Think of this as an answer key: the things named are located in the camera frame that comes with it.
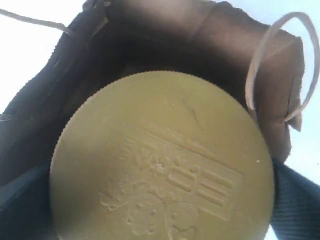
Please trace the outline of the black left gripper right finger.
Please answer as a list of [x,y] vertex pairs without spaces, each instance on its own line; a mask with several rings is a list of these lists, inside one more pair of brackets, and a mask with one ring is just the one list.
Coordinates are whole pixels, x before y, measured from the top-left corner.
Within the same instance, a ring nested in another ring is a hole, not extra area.
[[275,200],[271,227],[279,240],[320,238],[320,186],[272,160]]

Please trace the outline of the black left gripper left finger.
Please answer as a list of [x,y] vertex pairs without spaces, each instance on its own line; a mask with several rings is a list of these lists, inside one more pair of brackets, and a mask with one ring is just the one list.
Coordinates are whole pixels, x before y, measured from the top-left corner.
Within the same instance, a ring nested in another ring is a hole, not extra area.
[[0,189],[2,240],[58,240],[49,196],[48,163],[28,170]]

